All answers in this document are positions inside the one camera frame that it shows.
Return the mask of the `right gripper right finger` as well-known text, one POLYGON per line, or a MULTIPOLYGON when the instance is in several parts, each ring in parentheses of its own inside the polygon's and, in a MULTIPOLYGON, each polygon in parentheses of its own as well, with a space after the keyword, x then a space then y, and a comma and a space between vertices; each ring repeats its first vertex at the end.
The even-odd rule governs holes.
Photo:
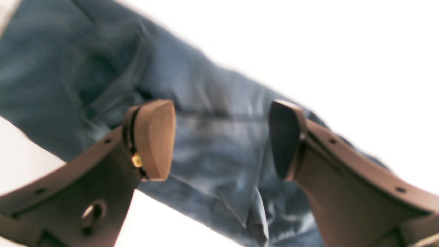
POLYGON ((439 199, 360 155, 284 100, 269 109, 278 176, 307 195, 326 247, 437 247, 439 199))

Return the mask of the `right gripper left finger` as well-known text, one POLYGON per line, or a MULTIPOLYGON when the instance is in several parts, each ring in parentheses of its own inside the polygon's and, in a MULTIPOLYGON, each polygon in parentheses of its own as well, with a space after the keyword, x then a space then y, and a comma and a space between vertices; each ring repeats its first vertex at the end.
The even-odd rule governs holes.
POLYGON ((27 247, 113 247, 133 193, 171 171, 171 100, 131 107, 123 123, 63 167, 1 196, 1 237, 27 247))

